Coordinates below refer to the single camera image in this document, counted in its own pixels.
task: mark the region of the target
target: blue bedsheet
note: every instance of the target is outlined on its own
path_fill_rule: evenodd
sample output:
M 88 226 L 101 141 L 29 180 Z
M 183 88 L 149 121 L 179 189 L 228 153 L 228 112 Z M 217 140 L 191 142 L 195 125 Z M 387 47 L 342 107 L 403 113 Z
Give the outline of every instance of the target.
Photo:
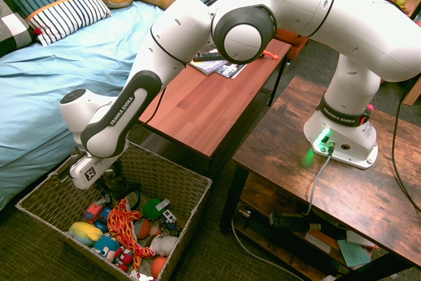
M 50 46 L 33 44 L 0 58 L 0 210 L 74 148 L 61 98 L 78 88 L 118 95 L 161 14 L 134 1 Z

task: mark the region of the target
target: remote control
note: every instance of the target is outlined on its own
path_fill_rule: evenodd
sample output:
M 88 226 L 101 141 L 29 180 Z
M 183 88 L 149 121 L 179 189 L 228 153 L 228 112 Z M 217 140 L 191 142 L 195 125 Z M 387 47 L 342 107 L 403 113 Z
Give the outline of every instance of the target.
M 225 59 L 225 58 L 222 57 L 222 55 L 219 52 L 215 52 L 215 53 L 205 52 L 205 53 L 196 54 L 193 61 L 203 62 L 203 61 L 217 61 L 217 60 L 221 60 L 221 59 Z

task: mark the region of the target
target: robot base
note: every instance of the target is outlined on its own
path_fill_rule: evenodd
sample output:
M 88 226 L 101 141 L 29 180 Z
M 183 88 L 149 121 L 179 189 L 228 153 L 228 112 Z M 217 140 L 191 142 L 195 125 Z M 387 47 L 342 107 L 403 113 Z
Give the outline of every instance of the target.
M 376 130 L 370 121 L 355 128 L 342 126 L 316 111 L 304 124 L 304 135 L 315 153 L 328 156 L 331 141 L 335 142 L 332 158 L 367 169 L 374 164 L 378 154 Z

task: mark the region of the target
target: green led light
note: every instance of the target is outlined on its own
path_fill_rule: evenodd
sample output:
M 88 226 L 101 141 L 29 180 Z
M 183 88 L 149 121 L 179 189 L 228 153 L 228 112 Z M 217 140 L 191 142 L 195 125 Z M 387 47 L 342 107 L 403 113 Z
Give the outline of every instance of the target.
M 314 140 L 313 144 L 319 144 L 325 136 L 329 135 L 330 128 L 324 128 L 323 131 L 318 135 L 318 137 Z

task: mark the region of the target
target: orange ball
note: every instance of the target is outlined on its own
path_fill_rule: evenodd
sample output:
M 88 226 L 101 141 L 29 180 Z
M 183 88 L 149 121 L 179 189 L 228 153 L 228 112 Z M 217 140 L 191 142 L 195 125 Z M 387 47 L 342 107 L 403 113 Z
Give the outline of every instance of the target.
M 164 268 L 166 262 L 166 257 L 159 257 L 156 258 L 151 267 L 152 276 L 156 279 L 158 278 L 158 274 L 161 272 L 162 268 Z

